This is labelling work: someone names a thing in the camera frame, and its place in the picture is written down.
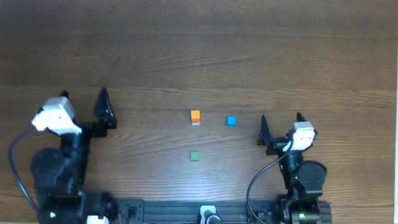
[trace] white clamp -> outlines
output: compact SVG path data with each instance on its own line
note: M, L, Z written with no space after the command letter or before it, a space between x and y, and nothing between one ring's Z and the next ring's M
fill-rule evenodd
M32 124L38 131L45 131L48 128L58 135L81 133L81 128L73 122L75 109L68 98L64 96L50 98L42 109L32 120Z
M310 147L312 141L315 137L315 128L312 126L311 122L296 122L294 123L294 134L293 134L293 150L303 151ZM291 142L289 142L283 149L286 152L290 147Z

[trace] green cube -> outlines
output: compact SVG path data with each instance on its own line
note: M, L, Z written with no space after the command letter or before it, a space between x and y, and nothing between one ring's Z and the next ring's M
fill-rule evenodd
M199 161L199 152L191 152L191 161Z

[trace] cable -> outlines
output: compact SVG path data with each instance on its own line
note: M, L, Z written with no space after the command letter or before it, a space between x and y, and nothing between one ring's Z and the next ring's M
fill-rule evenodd
M287 151L285 152L285 154L283 155L283 156L281 156L281 157L279 157L278 159L276 159L276 160L274 160L273 162L271 162L270 164L268 164L268 166L266 166L266 167L264 167L262 170L260 170L260 172L258 172L254 177L253 177L253 179L251 180L251 182L250 182L250 184L249 184L249 187L248 187L248 191L246 192L246 202L247 202L247 204L248 204L248 207L249 207L249 209L250 209L250 212L254 215L254 217L255 218L257 218L257 220L259 220L262 224L266 224L265 222L263 222L255 213L254 213L254 211L253 211L253 209L252 209L252 207L251 207L251 204L250 204L250 190L251 190L251 187L253 186L253 184L256 182L256 180L261 176L261 174L263 174L265 171L267 171L269 168L271 168L273 165L275 165L275 164L277 164L279 161L281 161L283 158L285 158L288 154L289 154L289 152L290 152L290 150L292 149L292 147L293 147L293 139L291 139L290 140L290 146L289 146L289 148L287 149Z
M25 186L22 183L21 178L19 177L18 170L17 170L17 168L15 167L15 164L14 164L14 151L15 151L18 143L34 130L35 130L34 127L29 128L26 131L24 131L20 136L16 137L12 141L12 143L9 146L9 149L8 149L8 159L9 159L9 162L10 162L10 165L11 165L12 173L14 174L15 180L17 181L17 184L18 184L19 188L21 188L22 193L24 193L27 201L30 203L32 208L36 211L36 213L38 213L39 212L39 208L35 204L33 199L30 197L29 193L26 191Z

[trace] colored block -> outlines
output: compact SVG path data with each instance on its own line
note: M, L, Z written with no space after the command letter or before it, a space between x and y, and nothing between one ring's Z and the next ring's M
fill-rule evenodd
M235 116L227 116L226 117L226 125L235 127L236 126L236 117Z
M200 124L200 111L199 110L191 111L191 121L192 121L192 125Z
M199 161L199 152L191 152L191 161Z

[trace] wooden table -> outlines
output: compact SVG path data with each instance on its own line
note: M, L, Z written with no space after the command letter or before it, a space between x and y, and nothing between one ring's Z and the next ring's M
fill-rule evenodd
M301 111L319 131L306 159L328 168L335 223L392 223L397 1L3 0L0 3L0 221L35 221L7 145L69 90L94 120L108 87L119 127L94 139L89 190L145 200L245 200L275 156L256 145L265 114L283 136ZM191 127L190 110L202 124ZM226 116L238 125L226 127ZM59 138L34 134L17 165ZM190 151L200 152L190 162ZM284 193L277 167L253 198Z

